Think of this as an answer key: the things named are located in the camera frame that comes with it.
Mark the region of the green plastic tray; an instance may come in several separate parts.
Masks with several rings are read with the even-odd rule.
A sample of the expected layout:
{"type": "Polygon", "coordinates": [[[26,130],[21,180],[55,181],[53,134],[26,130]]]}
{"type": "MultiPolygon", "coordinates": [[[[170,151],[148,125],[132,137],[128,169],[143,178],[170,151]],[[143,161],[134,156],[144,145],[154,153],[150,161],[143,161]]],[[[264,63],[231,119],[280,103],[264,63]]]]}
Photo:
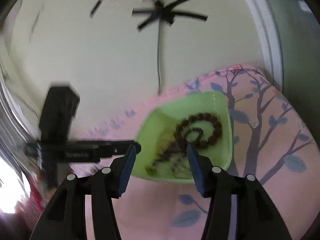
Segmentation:
{"type": "Polygon", "coordinates": [[[189,94],[156,107],[144,120],[132,175],[146,180],[192,184],[187,146],[227,170],[233,156],[228,103],[221,92],[189,94]]]}

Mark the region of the pink floral bedsheet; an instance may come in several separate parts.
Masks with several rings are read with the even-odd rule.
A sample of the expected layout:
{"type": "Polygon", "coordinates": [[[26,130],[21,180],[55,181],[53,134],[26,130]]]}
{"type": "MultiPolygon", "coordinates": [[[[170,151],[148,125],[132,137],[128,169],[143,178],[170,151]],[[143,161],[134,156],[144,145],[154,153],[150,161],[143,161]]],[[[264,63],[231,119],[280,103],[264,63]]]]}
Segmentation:
{"type": "MultiPolygon", "coordinates": [[[[253,174],[278,208],[293,239],[319,227],[319,148],[287,99],[253,67],[236,65],[199,76],[78,135],[84,140],[131,140],[151,116],[147,132],[161,150],[174,125],[189,114],[214,112],[225,126],[203,151],[234,176],[253,174]]],[[[153,181],[142,149],[124,195],[113,201],[122,239],[200,239],[209,202],[194,183],[153,181]]]]}

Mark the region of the white window frame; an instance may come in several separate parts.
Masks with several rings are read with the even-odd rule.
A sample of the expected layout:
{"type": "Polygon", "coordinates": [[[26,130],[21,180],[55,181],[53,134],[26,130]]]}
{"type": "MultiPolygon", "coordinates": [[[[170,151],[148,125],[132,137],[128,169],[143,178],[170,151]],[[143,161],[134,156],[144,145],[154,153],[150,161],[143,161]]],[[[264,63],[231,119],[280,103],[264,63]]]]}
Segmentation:
{"type": "Polygon", "coordinates": [[[263,52],[265,75],[283,91],[283,57],[276,21],[267,0],[245,0],[252,14],[263,52]]]}

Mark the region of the black tape cross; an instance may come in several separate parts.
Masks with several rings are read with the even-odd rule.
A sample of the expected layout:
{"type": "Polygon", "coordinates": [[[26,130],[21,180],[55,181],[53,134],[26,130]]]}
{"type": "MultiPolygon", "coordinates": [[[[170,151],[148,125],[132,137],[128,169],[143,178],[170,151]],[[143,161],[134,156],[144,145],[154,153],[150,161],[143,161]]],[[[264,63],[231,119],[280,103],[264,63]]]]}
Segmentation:
{"type": "Polygon", "coordinates": [[[138,25],[138,31],[143,30],[146,26],[152,24],[155,21],[165,21],[168,24],[172,25],[175,21],[176,16],[192,18],[206,22],[208,15],[196,14],[195,12],[190,11],[174,10],[174,8],[178,5],[188,1],[191,0],[176,0],[174,2],[171,2],[170,4],[164,5],[162,0],[157,0],[154,2],[153,9],[133,9],[132,16],[148,15],[148,18],[138,25]]]}

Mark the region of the red patterned sleeve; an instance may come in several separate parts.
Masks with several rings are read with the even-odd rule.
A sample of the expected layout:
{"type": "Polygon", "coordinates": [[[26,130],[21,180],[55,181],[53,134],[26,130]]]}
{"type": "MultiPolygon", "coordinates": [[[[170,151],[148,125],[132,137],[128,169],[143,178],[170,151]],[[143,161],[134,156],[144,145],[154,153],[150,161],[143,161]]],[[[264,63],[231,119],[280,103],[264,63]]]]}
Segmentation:
{"type": "Polygon", "coordinates": [[[40,195],[33,180],[27,180],[27,190],[17,201],[15,213],[18,214],[27,229],[33,231],[38,223],[44,209],[46,201],[40,195]]]}

